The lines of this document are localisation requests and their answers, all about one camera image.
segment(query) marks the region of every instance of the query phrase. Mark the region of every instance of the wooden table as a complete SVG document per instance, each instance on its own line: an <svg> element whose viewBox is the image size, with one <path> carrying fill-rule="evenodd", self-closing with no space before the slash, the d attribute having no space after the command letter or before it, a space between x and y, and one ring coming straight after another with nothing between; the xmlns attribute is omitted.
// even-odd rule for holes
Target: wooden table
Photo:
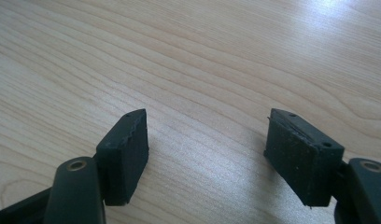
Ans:
<svg viewBox="0 0 381 224"><path fill-rule="evenodd" d="M333 223L262 156L272 107L381 161L381 0L0 0L0 209L145 108L108 223Z"/></svg>

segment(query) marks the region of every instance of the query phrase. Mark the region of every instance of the wood grain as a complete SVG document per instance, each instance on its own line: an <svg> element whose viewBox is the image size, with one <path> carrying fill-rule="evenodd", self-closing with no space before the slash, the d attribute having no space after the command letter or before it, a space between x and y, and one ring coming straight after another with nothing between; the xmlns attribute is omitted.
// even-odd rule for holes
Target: wood grain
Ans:
<svg viewBox="0 0 381 224"><path fill-rule="evenodd" d="M262 156L272 107L381 161L381 0L0 0L0 209L146 108L108 223L333 223Z"/></svg>

